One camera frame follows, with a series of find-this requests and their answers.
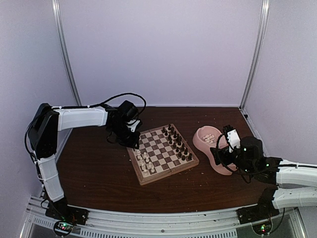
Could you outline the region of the right aluminium frame post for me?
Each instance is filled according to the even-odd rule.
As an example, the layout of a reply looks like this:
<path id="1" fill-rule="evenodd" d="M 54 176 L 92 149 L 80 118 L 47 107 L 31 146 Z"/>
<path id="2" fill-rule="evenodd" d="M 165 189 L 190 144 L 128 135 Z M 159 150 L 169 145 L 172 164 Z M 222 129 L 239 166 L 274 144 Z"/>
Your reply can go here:
<path id="1" fill-rule="evenodd" d="M 242 100 L 240 103 L 240 107 L 239 107 L 239 109 L 241 111 L 245 110 L 247 100 L 248 100 L 249 94 L 251 92 L 251 87 L 252 87 L 253 81 L 255 79 L 256 70 L 258 67 L 259 60 L 260 60 L 261 49 L 262 49 L 262 46 L 264 43 L 264 38 L 265 38 L 265 33 L 266 33 L 266 28 L 267 28 L 267 22 L 268 22 L 268 16 L 269 16 L 269 7 L 270 7 L 270 1 L 263 0 L 254 53 L 253 53 L 253 57 L 251 60 L 251 66 L 250 66 L 250 70 L 248 73 L 247 83 L 246 83 L 245 90 L 244 90 Z"/>

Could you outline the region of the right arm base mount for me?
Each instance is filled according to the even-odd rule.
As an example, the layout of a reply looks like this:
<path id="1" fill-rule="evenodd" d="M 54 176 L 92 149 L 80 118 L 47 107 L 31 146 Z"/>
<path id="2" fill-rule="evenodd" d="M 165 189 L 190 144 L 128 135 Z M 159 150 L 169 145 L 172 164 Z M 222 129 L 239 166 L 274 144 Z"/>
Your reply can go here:
<path id="1" fill-rule="evenodd" d="M 272 204 L 257 204 L 237 210 L 237 216 L 241 225 L 269 219 L 277 215 L 279 215 L 279 210 L 275 209 Z"/>

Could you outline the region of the wooden chess board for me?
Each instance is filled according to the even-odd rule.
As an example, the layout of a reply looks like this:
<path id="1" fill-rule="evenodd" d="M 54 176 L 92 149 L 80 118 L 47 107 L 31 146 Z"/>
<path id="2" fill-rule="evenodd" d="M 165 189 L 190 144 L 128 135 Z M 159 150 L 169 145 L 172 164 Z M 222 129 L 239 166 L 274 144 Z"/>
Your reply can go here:
<path id="1" fill-rule="evenodd" d="M 199 159 L 174 124 L 141 132 L 139 148 L 128 155 L 140 185 L 191 169 Z"/>

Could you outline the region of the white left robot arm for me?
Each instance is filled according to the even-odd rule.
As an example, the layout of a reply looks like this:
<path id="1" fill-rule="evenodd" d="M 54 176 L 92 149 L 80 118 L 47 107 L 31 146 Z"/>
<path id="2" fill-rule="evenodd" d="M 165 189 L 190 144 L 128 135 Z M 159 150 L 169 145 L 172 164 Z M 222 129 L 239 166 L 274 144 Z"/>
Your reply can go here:
<path id="1" fill-rule="evenodd" d="M 71 209 L 61 202 L 65 195 L 56 162 L 73 129 L 105 127 L 115 136 L 116 143 L 127 148 L 138 148 L 140 132 L 137 128 L 142 124 L 140 114 L 141 111 L 127 100 L 117 108 L 105 103 L 87 106 L 39 105 L 27 128 L 26 138 L 31 146 L 31 158 L 39 171 L 39 179 L 48 199 L 54 202 L 51 210 L 60 220 L 67 220 Z"/>

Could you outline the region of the circuit board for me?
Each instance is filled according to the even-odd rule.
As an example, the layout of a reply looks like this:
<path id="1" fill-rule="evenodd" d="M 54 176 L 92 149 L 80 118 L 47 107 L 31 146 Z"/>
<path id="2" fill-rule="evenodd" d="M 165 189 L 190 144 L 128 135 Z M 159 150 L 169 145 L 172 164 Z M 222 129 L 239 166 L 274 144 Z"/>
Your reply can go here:
<path id="1" fill-rule="evenodd" d="M 271 232 L 272 230 L 272 222 L 267 221 L 267 222 L 263 222 L 263 223 L 257 223 L 257 224 L 253 224 L 252 225 L 253 231 L 260 235 L 260 236 L 264 236 L 267 235 L 268 233 Z"/>
<path id="2" fill-rule="evenodd" d="M 73 231 L 74 225 L 64 221 L 57 221 L 53 225 L 53 231 L 58 236 L 67 236 Z"/>

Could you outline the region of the right circuit board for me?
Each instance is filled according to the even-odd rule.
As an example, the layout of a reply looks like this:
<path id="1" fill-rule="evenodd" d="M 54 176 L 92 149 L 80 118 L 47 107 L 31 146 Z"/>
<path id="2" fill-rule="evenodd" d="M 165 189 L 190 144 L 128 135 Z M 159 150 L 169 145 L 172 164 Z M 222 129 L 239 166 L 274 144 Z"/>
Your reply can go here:
<path id="1" fill-rule="evenodd" d="M 263 222 L 263 223 L 257 223 L 257 224 L 253 224 L 252 225 L 253 231 L 260 235 L 260 236 L 264 236 L 267 235 L 268 233 L 271 232 L 272 230 L 272 222 L 267 221 L 267 222 Z"/>

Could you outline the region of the dark chess pieces row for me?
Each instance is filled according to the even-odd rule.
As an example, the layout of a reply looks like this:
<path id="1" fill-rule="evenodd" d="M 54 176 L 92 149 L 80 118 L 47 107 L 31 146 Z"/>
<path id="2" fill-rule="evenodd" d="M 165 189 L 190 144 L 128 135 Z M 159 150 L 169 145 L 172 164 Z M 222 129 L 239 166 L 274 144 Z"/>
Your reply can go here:
<path id="1" fill-rule="evenodd" d="M 193 161 L 193 154 L 174 125 L 162 127 L 158 135 L 162 136 L 160 140 L 163 148 L 160 151 L 167 163 L 173 162 L 175 166 L 179 166 Z"/>

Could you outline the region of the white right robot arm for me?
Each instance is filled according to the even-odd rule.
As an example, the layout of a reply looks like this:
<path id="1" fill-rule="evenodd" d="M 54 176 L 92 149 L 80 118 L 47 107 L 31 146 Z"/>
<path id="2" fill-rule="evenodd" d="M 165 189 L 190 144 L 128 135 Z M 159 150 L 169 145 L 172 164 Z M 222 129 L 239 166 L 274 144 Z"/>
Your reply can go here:
<path id="1" fill-rule="evenodd" d="M 257 180 L 274 185 L 263 191 L 254 215 L 264 219 L 273 210 L 289 207 L 309 207 L 317 204 L 316 165 L 291 162 L 279 157 L 267 157 L 261 140 L 247 136 L 220 148 L 218 138 L 210 148 L 215 165 L 230 175 L 241 176 L 245 182 Z"/>

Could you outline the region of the aluminium front rail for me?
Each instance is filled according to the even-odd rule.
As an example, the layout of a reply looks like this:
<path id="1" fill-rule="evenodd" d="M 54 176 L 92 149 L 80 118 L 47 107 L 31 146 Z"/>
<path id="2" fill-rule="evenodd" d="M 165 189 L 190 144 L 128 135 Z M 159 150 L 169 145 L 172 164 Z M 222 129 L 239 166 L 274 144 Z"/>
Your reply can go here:
<path id="1" fill-rule="evenodd" d="M 55 219 L 45 216 L 48 202 L 31 196 L 18 238 L 58 238 Z M 308 238 L 298 209 L 286 209 L 263 222 L 279 228 L 268 236 L 253 228 L 259 222 L 241 224 L 237 208 L 190 213 L 124 213 L 89 209 L 85 225 L 77 225 L 66 238 Z"/>

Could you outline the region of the aluminium frame post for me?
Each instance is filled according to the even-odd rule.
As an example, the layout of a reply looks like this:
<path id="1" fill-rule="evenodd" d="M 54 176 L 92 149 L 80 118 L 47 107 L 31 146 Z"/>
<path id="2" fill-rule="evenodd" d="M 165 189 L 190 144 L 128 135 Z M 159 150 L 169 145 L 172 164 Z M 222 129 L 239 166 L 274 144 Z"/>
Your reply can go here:
<path id="1" fill-rule="evenodd" d="M 75 99 L 76 105 L 82 106 L 81 99 L 80 99 L 78 89 L 76 86 L 76 82 L 74 79 L 68 50 L 67 50 L 67 44 L 66 44 L 66 39 L 65 39 L 64 29 L 63 29 L 61 11 L 60 11 L 60 1 L 59 0 L 52 0 L 52 8 L 53 8 L 53 16 L 54 16 L 54 20 L 55 20 L 55 24 L 56 24 L 56 28 L 57 28 L 57 35 L 58 35 L 59 44 L 61 47 L 62 59 L 64 62 L 64 67 L 66 70 L 67 79 L 69 81 L 71 92 L 72 92 L 72 95 Z"/>
<path id="2" fill-rule="evenodd" d="M 247 100 L 248 100 L 249 94 L 251 92 L 251 87 L 252 87 L 253 81 L 255 79 L 256 70 L 258 67 L 259 60 L 260 60 L 261 49 L 262 49 L 262 46 L 264 43 L 264 38 L 265 38 L 265 33 L 266 33 L 266 28 L 267 28 L 267 22 L 268 22 L 268 16 L 269 16 L 269 7 L 270 7 L 270 1 L 263 0 L 254 53 L 253 53 L 253 57 L 251 60 L 251 66 L 250 66 L 250 70 L 248 73 L 247 83 L 246 83 L 245 90 L 244 90 L 242 100 L 240 103 L 240 107 L 239 107 L 239 109 L 241 111 L 245 110 Z"/>

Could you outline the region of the left aluminium frame post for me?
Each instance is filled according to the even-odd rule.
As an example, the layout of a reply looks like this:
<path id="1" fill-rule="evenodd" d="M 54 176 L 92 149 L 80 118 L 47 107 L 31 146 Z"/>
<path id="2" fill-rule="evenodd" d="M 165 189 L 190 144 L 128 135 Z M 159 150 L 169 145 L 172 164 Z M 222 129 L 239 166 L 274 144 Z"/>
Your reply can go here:
<path id="1" fill-rule="evenodd" d="M 52 0 L 52 8 L 53 8 L 53 16 L 54 16 L 54 20 L 55 20 L 55 24 L 56 24 L 56 28 L 57 28 L 57 35 L 58 35 L 59 44 L 61 47 L 62 59 L 64 62 L 64 67 L 66 70 L 67 79 L 69 81 L 71 92 L 72 92 L 72 95 L 75 99 L 76 105 L 82 106 L 81 99 L 80 99 L 78 89 L 76 86 L 76 82 L 74 79 L 68 50 L 67 50 L 67 44 L 66 44 L 66 39 L 65 39 L 64 29 L 63 29 L 61 11 L 60 11 L 60 1 L 59 0 Z"/>

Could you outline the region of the pink double pet bowl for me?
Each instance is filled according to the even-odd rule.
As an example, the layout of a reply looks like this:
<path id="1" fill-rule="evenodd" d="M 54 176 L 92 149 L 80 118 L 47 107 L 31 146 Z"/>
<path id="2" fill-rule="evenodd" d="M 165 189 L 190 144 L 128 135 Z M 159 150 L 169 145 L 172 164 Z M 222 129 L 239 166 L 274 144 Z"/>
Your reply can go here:
<path id="1" fill-rule="evenodd" d="M 208 144 L 202 140 L 202 137 L 207 134 L 215 135 L 214 143 Z M 221 134 L 222 133 L 220 132 L 220 130 L 218 130 L 216 127 L 207 126 L 207 125 L 200 127 L 194 134 L 193 144 L 198 150 L 203 152 L 208 157 L 211 167 L 217 173 L 224 176 L 230 176 L 232 175 L 232 172 L 230 172 L 227 168 L 225 168 L 221 163 L 217 165 L 215 160 L 216 156 L 214 155 L 215 154 L 214 149 L 216 148 L 217 139 Z"/>

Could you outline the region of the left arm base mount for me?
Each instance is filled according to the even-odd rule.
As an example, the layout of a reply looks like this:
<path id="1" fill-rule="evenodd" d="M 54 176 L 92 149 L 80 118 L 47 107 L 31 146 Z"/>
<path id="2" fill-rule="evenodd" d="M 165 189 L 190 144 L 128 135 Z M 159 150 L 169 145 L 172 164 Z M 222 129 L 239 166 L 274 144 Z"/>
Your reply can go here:
<path id="1" fill-rule="evenodd" d="M 56 220 L 66 221 L 75 225 L 85 225 L 89 211 L 82 208 L 66 206 L 66 208 L 54 208 L 49 206 L 45 215 Z"/>

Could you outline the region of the left circuit board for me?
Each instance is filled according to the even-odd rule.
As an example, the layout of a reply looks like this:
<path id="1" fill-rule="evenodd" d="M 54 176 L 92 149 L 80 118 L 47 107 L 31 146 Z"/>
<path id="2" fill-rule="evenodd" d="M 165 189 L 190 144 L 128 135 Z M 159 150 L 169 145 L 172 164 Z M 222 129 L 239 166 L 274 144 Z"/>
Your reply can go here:
<path id="1" fill-rule="evenodd" d="M 53 231 L 58 236 L 67 236 L 73 231 L 74 225 L 64 221 L 57 221 L 53 225 Z"/>

